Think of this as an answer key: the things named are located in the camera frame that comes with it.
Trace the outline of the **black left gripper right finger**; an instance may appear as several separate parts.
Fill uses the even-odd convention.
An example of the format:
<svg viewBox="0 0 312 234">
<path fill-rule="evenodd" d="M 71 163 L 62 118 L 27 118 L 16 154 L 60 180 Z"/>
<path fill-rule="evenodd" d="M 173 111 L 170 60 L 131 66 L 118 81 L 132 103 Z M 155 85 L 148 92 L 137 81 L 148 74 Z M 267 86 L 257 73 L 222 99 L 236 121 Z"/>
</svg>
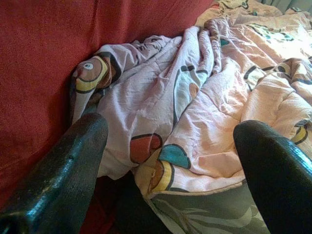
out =
<svg viewBox="0 0 312 234">
<path fill-rule="evenodd" d="M 312 232 L 312 161 L 292 141 L 257 120 L 234 128 L 249 190 L 270 233 Z"/>
</svg>

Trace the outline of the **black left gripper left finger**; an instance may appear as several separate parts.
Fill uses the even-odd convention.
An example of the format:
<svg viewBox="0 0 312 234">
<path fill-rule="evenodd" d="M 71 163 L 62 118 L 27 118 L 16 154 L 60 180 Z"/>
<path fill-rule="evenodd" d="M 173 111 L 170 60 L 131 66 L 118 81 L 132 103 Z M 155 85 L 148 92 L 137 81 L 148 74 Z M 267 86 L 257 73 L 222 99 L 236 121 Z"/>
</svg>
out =
<svg viewBox="0 0 312 234">
<path fill-rule="evenodd" d="M 0 212 L 3 234 L 77 234 L 94 193 L 108 125 L 98 113 L 74 123 L 18 185 Z"/>
</svg>

